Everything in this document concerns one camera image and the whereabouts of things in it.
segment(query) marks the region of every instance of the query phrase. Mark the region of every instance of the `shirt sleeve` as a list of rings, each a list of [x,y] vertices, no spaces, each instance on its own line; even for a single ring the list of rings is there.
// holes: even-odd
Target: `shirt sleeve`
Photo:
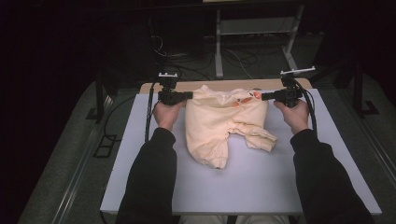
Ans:
[[[176,142],[171,132],[157,128],[134,160],[117,224],[171,223],[177,174]]]
[[[374,223],[330,145],[320,143],[312,130],[295,134],[290,143],[307,223]]]

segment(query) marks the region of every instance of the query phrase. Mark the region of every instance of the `floor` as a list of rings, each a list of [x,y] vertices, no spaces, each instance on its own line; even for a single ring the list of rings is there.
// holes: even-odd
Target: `floor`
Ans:
[[[284,35],[224,37],[224,79],[279,78],[281,70],[289,70],[280,51],[287,39]],[[297,36],[292,54],[299,68],[312,66],[321,39],[321,35]],[[157,49],[159,53],[168,55],[163,71],[181,72],[182,81],[216,79],[213,37],[208,36],[205,41],[200,55],[172,51],[171,48]],[[316,71],[302,74],[302,77],[310,78],[324,69],[317,67]],[[396,131],[393,128],[396,109],[375,80],[364,76],[363,100],[372,101],[379,114],[361,119],[351,106],[352,85],[336,89],[332,84],[336,75],[337,72],[333,72],[312,84],[319,90],[383,211],[382,215],[375,216],[376,222],[393,223],[396,219],[396,185],[395,174],[392,173],[394,166],[391,166],[396,161]],[[137,92],[137,89],[128,87],[119,89],[117,95],[107,99],[105,116],[96,123],[94,119],[87,119],[96,104],[94,83],[87,88],[64,128],[19,223],[114,223],[115,216],[101,214],[99,207],[120,141],[115,143],[108,158],[92,155],[105,133],[116,134],[116,138],[121,140]],[[383,158],[387,156],[389,159],[384,162]]]

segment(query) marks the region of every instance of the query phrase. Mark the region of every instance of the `desk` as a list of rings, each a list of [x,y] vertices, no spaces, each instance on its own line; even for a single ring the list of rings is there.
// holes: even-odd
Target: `desk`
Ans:
[[[274,85],[269,87],[261,82]],[[234,85],[227,81],[212,81],[207,85],[214,90],[227,86],[230,88],[229,91],[244,85],[261,89],[282,87],[279,80],[276,83],[275,80],[241,80],[235,81]],[[182,90],[184,85],[193,86],[194,83],[177,83],[179,90]],[[352,160],[318,91],[310,91],[316,104],[319,139],[333,146],[335,157],[345,166],[355,190],[368,210],[372,214],[380,214],[381,210],[373,194]],[[100,208],[103,212],[117,214],[120,207],[130,168],[144,143],[148,98],[147,94],[141,93],[136,95],[134,100]],[[229,159],[224,170],[202,165],[190,155],[184,137],[184,115],[182,109],[173,130],[177,139],[174,145],[177,152],[177,181],[173,198],[175,215],[298,215],[303,212],[295,184],[290,127],[283,121],[282,114],[272,102],[268,109],[265,129],[278,137],[273,151],[268,153],[247,148],[243,136],[231,134],[228,140]],[[150,123],[150,135],[156,127],[153,120]]]

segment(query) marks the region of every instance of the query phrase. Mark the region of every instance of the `person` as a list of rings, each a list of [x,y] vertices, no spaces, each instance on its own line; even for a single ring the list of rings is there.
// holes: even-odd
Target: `person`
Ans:
[[[156,104],[153,115],[158,128],[136,156],[117,224],[172,223],[177,154],[173,150],[176,138],[171,132],[184,105]],[[274,105],[294,134],[290,143],[295,152],[296,184],[306,223],[375,223],[344,166],[332,154],[332,147],[320,143],[309,129],[306,102],[299,100],[294,108],[280,102]]]

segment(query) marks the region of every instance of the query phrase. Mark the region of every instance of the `dark background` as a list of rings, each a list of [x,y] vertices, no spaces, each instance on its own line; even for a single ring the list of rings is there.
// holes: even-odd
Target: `dark background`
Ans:
[[[149,38],[149,14],[109,17],[87,13],[89,8],[118,3],[0,3],[1,134],[5,142],[0,155],[0,223],[18,221],[78,98],[99,73],[106,89],[116,93],[121,83],[136,87],[158,71],[159,60]],[[140,2],[128,4],[139,6]],[[184,15],[183,21],[158,14],[157,18],[167,20],[151,25],[168,40],[175,37],[166,36],[166,30],[183,35],[214,32],[213,24],[197,15],[206,14]],[[316,63],[332,66],[345,58],[360,61],[395,104],[391,53],[396,50],[396,36],[390,32],[396,27],[394,15],[392,1],[364,0],[358,5],[353,1],[318,1],[305,8],[300,33],[326,31]],[[194,46],[199,46],[199,39],[191,40]]]

